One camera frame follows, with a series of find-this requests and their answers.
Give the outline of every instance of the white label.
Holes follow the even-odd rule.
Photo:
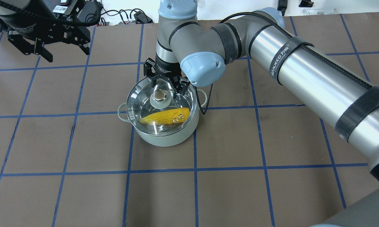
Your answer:
[[[54,13],[64,13],[67,10],[67,6],[56,6],[53,10]]]

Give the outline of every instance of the silver robot arm tube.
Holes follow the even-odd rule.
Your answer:
[[[203,31],[195,15],[174,18],[171,15],[175,12],[163,12],[170,2],[174,1],[161,2],[158,43],[164,47],[163,56],[170,56],[170,59],[180,63],[181,69],[195,86],[213,83],[223,74],[223,64],[244,55],[249,55],[266,71],[270,71],[273,59],[290,39],[269,21],[249,15]],[[192,5],[195,14],[196,6]],[[261,11],[256,13],[273,21],[276,17]],[[314,47],[308,48],[297,48],[289,54],[280,67],[278,82],[335,127],[345,111],[367,93],[371,85]],[[213,56],[210,55],[213,60],[208,55],[199,56],[204,53],[213,53]],[[215,70],[212,66],[208,68],[208,65],[214,64]],[[369,170],[379,180],[379,107],[364,117],[346,140],[367,157]]]

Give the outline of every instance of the corn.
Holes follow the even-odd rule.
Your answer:
[[[142,124],[153,125],[168,125],[185,122],[189,117],[188,108],[177,108],[164,110],[157,113],[152,113],[140,120]]]

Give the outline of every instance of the glass lid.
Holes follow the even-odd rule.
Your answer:
[[[185,95],[177,94],[162,79],[152,88],[148,78],[140,80],[130,91],[126,111],[132,125],[154,136],[174,134],[185,128],[197,108],[195,91],[188,86]]]

